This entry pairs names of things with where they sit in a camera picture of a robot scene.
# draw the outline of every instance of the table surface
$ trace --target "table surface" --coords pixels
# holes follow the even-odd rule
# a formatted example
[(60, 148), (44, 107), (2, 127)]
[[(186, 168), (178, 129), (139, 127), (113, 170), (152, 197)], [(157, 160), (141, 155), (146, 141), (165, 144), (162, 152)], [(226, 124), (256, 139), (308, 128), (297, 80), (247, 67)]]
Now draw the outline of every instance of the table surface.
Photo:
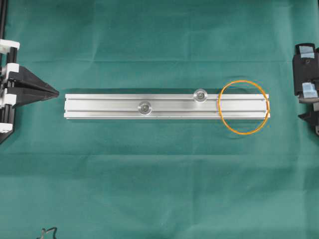
[[(6, 39), (60, 96), (18, 108), (0, 146), (0, 238), (319, 237), (319, 138), (292, 75), (295, 44), (319, 44), (317, 0), (9, 0)], [(63, 117), (66, 93), (239, 79), (270, 95), (251, 136), (219, 120)]]

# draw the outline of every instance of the clamp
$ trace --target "clamp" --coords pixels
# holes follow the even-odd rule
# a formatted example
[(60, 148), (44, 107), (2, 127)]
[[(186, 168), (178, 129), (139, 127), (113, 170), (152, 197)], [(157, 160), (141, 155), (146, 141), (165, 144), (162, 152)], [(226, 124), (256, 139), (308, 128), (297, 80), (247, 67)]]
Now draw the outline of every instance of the clamp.
[(0, 39), (0, 54), (6, 65), (0, 74), (0, 143), (14, 131), (15, 108), (59, 96), (59, 92), (16, 63), (20, 43)]
[(313, 105), (313, 110), (299, 115), (319, 135), (319, 48), (312, 43), (296, 45), (293, 58), (294, 90), (299, 103)]

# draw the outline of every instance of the black metal frame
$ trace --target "black metal frame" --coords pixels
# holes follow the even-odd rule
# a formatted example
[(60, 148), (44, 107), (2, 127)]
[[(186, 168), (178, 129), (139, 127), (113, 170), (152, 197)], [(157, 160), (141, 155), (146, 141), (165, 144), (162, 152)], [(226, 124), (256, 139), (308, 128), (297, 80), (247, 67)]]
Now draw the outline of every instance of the black metal frame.
[[(7, 0), (0, 0), (0, 39), (4, 39), (5, 22), (7, 14)], [(16, 63), (17, 48), (11, 47), (6, 55), (6, 64)], [(2, 54), (0, 54), (0, 62), (2, 63)], [(12, 130), (8, 133), (0, 133), (0, 144), (6, 140), (14, 132), (15, 108), (30, 104), (37, 101), (45, 101), (59, 96), (59, 92), (49, 84), (42, 81), (28, 69), (18, 66), (18, 72), (7, 72), (8, 79), (0, 78), (0, 96), (4, 94), (16, 95), (15, 105), (5, 105), (0, 109), (0, 123), (12, 124)]]

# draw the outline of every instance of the screw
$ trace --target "screw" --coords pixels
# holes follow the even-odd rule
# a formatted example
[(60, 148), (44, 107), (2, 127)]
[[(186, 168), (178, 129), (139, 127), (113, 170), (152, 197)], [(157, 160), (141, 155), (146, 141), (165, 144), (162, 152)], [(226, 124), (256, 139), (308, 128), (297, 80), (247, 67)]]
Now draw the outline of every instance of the screw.
[(150, 109), (150, 107), (147, 104), (142, 105), (141, 110), (143, 112), (147, 112)]
[(198, 92), (198, 93), (197, 93), (197, 98), (198, 98), (199, 100), (204, 99), (204, 97), (205, 97), (205, 94), (204, 94), (203, 92)]

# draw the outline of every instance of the white plastic part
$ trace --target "white plastic part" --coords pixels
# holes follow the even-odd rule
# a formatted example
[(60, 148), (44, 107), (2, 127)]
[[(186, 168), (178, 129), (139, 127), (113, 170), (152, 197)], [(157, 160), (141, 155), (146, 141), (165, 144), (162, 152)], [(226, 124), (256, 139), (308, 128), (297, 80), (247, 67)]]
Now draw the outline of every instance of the white plastic part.
[(317, 98), (318, 92), (314, 84), (307, 82), (303, 83), (303, 94), (304, 98)]
[(11, 123), (0, 123), (0, 133), (8, 133), (12, 130), (12, 127)]
[(2, 75), (4, 76), (4, 82), (7, 82), (10, 72), (19, 73), (19, 64), (8, 63), (6, 66), (2, 68)]
[(16, 42), (16, 41), (9, 41), (9, 40), (0, 39), (0, 53), (2, 53), (2, 54), (9, 53), (11, 47), (19, 49), (20, 43)]
[(299, 47), (301, 58), (315, 58), (314, 49), (311, 46)]
[(16, 95), (8, 94), (7, 89), (4, 90), (3, 95), (0, 97), (0, 109), (5, 105), (14, 106), (16, 103)]

